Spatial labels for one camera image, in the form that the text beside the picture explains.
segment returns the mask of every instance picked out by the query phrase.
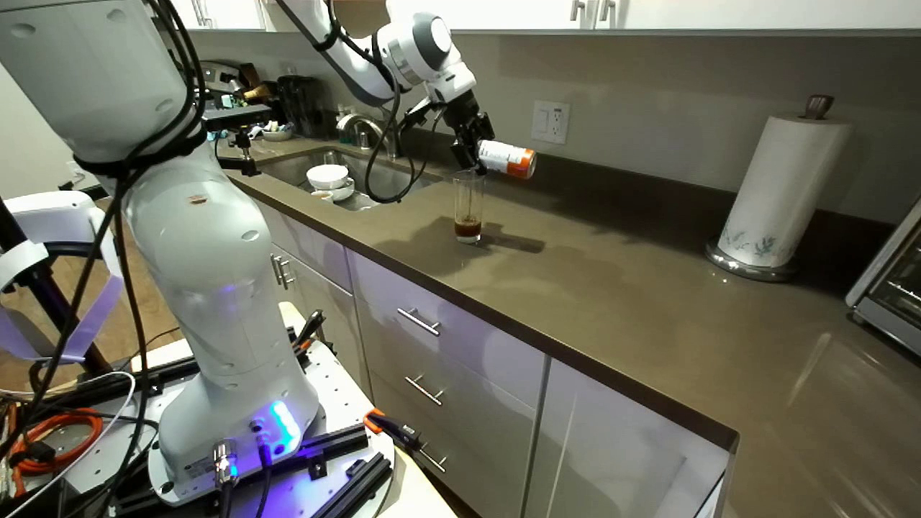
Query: floor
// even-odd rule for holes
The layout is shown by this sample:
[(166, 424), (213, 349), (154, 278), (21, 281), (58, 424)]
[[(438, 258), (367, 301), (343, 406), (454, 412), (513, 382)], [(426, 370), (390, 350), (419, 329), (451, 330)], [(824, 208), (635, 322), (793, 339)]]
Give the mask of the floor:
[[(72, 300), (72, 294), (74, 294), (81, 267), (82, 267), (82, 258), (58, 258), (51, 265), (51, 276), (59, 284), (65, 300)], [(150, 276), (133, 248), (130, 248), (130, 273), (136, 276), (141, 322), (143, 322), (143, 333), (150, 339), (150, 349), (179, 339), (182, 333), (175, 330), (175, 320), (166, 311), (157, 291), (152, 287), (152, 281), (150, 281)], [(85, 300), (95, 300), (103, 278), (107, 278), (107, 267), (98, 261), (88, 276)], [(0, 306), (26, 314), (51, 343), (58, 343), (59, 333), (54, 330), (51, 320), (42, 314), (42, 307), (35, 301), (35, 296), (26, 287), (18, 287), (11, 294), (0, 294)], [(98, 336), (98, 349), (113, 365), (123, 362), (127, 356), (133, 356), (137, 350), (127, 296), (121, 296), (117, 307), (113, 311), (110, 322), (103, 324), (103, 330)], [(29, 388), (26, 370), (29, 370), (29, 362), (21, 362), (11, 355), (0, 350), (0, 388), (13, 388), (13, 391)], [(65, 365), (54, 376), (54, 385), (68, 382), (78, 373), (81, 373), (78, 365)]]

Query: cup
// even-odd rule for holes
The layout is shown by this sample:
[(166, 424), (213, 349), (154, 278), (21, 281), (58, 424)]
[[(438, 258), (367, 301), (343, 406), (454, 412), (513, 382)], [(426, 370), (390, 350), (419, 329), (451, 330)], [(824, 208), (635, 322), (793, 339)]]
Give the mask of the cup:
[(483, 242), (483, 176), (465, 170), (458, 176), (454, 240)]

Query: paper towel roll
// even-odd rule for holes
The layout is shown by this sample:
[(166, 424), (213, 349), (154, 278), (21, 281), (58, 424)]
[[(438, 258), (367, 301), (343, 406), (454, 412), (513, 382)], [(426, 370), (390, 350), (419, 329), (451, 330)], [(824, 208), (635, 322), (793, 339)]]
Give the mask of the paper towel roll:
[(847, 136), (848, 123), (767, 119), (716, 248), (750, 267), (788, 265)]

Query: cabinet handle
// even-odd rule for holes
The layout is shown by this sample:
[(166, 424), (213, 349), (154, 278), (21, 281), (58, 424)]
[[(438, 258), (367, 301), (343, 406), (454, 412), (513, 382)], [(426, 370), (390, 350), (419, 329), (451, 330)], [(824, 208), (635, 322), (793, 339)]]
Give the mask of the cabinet handle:
[(418, 307), (415, 311), (398, 307), (398, 314), (434, 336), (439, 333), (439, 322), (426, 322)]
[(445, 467), (449, 454), (439, 454), (439, 460), (434, 460), (426, 450), (419, 450), (419, 454), (422, 454), (438, 473), (449, 473), (449, 467)]
[(275, 276), (275, 284), (282, 284), (282, 265), (280, 265), (282, 255), (267, 255), (271, 261), (271, 273)]
[(295, 276), (287, 270), (287, 265), (290, 265), (290, 258), (282, 255), (282, 267), (280, 267), (280, 270), (282, 270), (282, 284), (285, 284), (285, 291), (290, 291), (290, 284), (294, 284), (294, 278), (295, 278)]
[(606, 2), (602, 6), (602, 21), (606, 21), (609, 11), (616, 11), (616, 0), (606, 0)]
[(585, 11), (585, 0), (572, 0), (569, 21), (579, 21), (579, 11)]
[(439, 406), (444, 388), (438, 388), (434, 395), (422, 385), (426, 373), (418, 376), (402, 376), (415, 391), (419, 391), (426, 401), (432, 401), (434, 406)]
[(198, 25), (209, 25), (209, 17), (208, 17), (208, 9), (202, 6), (202, 0), (192, 0), (192, 11), (196, 11)]

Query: small object on counter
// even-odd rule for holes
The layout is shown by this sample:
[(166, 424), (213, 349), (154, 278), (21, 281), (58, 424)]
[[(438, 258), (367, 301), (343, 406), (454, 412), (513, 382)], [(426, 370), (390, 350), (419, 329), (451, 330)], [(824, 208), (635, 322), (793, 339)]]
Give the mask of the small object on counter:
[(829, 99), (811, 99), (802, 119), (767, 119), (740, 196), (710, 258), (750, 278), (785, 278), (818, 196), (848, 139), (848, 123), (825, 122)]
[(267, 122), (262, 126), (262, 139), (264, 140), (290, 140), (294, 139), (294, 126), (290, 123), (280, 123), (280, 122)]
[(308, 170), (308, 182), (314, 186), (314, 196), (334, 204), (354, 196), (354, 178), (349, 176), (344, 163), (317, 163)]
[(483, 176), (464, 170), (454, 185), (454, 235), (458, 242), (483, 242)]

